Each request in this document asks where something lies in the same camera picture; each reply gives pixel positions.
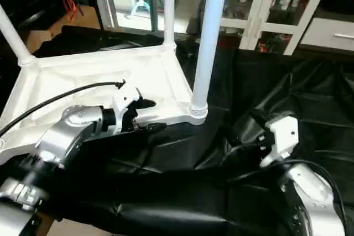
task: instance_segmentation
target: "white vertical post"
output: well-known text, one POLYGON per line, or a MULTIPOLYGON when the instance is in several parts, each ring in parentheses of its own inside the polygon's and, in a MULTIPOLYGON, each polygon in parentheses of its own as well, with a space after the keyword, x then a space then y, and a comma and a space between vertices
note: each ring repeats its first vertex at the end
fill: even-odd
POLYGON ((6 41, 11 46, 12 50, 17 56, 18 65, 23 66, 31 63, 35 57, 30 54, 25 44, 22 42, 20 36, 7 17, 4 9, 0 5, 0 30, 4 35, 6 41))
POLYGON ((220 30, 224 0, 206 0, 201 33, 193 97, 189 106, 191 115, 206 117, 207 97, 220 30))
POLYGON ((164 45, 175 48, 175 0, 165 0, 164 45))

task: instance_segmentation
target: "floor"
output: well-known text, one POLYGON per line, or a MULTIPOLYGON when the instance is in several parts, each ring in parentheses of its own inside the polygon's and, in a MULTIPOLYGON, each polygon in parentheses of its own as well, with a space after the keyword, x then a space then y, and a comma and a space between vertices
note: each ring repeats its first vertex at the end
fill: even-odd
POLYGON ((47 236, 111 236, 109 232, 97 229, 91 225, 81 224, 63 219, 61 222, 55 221, 51 226, 47 236))
MULTIPOLYGON (((175 32, 176 33, 186 33, 190 13, 190 2, 185 0, 183 3, 179 4, 175 10, 175 32)), ((142 29, 151 30, 150 14, 148 12, 137 12, 136 15, 130 15, 126 12, 117 11, 118 24, 122 28, 132 28, 132 29, 142 29)), ((159 30, 164 30, 165 28, 165 18, 163 13, 158 13, 158 25, 159 30)))
POLYGON ((55 22, 49 29, 52 37, 61 33, 61 27, 64 25, 70 26, 80 26, 87 28, 100 29, 100 23, 98 22, 98 17, 96 10, 92 7, 81 6, 82 15, 80 12, 76 12, 75 15, 70 20, 67 15, 63 16, 57 22, 55 22))

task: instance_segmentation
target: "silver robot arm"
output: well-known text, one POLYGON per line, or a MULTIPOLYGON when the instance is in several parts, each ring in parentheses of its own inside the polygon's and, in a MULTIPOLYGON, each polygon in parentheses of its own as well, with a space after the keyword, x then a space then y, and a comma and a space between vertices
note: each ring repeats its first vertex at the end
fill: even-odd
MULTIPOLYGON (((139 91, 124 84, 113 95, 111 108, 72 106, 48 129, 22 165, 28 169, 22 177, 9 177, 0 187, 0 232, 6 236, 35 235, 39 219, 35 215, 43 201, 49 199, 48 184, 54 172, 70 165, 83 141, 110 130, 113 134, 141 130, 135 122, 138 103, 145 101, 139 91)), ((152 106, 148 101, 146 107, 152 106)), ((165 125, 151 124, 148 131, 165 125)))
MULTIPOLYGON (((285 160, 299 142, 298 121, 287 116, 265 125, 274 134, 272 151, 261 167, 285 160)), ((327 181, 305 164, 284 168, 279 187, 287 201, 288 224, 294 235, 345 236, 344 226, 334 209, 334 194, 327 181)))

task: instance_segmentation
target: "glass cabinet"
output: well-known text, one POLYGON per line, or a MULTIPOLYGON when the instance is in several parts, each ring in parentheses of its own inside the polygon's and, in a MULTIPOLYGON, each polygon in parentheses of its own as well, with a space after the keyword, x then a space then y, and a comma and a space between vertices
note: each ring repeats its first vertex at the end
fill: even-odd
MULTIPOLYGON (((220 39, 240 49, 291 55, 319 2, 225 0, 220 39)), ((175 32, 198 35, 204 4, 205 0, 175 0, 175 32)), ((105 28, 155 33, 164 29, 164 0, 98 0, 98 7, 105 28), (133 12, 136 4, 139 7, 133 12)))
POLYGON ((320 0, 263 0, 247 49, 291 55, 320 0))

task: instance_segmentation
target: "wrinkled black fabric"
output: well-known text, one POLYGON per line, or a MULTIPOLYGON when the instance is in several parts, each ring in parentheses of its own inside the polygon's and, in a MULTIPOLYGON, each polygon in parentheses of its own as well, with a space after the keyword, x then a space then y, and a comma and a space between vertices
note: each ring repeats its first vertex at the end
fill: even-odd
MULTIPOLYGON (((37 55, 52 53, 51 47, 64 54, 65 43, 73 39, 82 49, 85 38, 104 46, 104 38, 95 39, 97 32, 85 33, 80 40, 80 32, 64 32, 37 55)), ((177 50, 190 84, 196 52, 197 47, 186 49, 183 44, 177 50)), ((279 198, 266 188, 273 181, 270 175, 261 183, 225 187, 214 175, 195 174, 218 171, 228 154, 222 126, 230 125, 244 143, 255 140, 263 130, 251 115, 258 111, 268 118, 283 113, 297 117, 300 143, 292 157, 314 161, 331 172, 352 224, 353 67, 252 51, 218 51, 205 124, 177 124, 152 135, 84 143, 46 211, 126 235, 291 235, 275 209, 279 198)), ((238 154, 232 156, 228 165, 235 172, 253 169, 256 162, 247 155, 242 160, 238 154)))

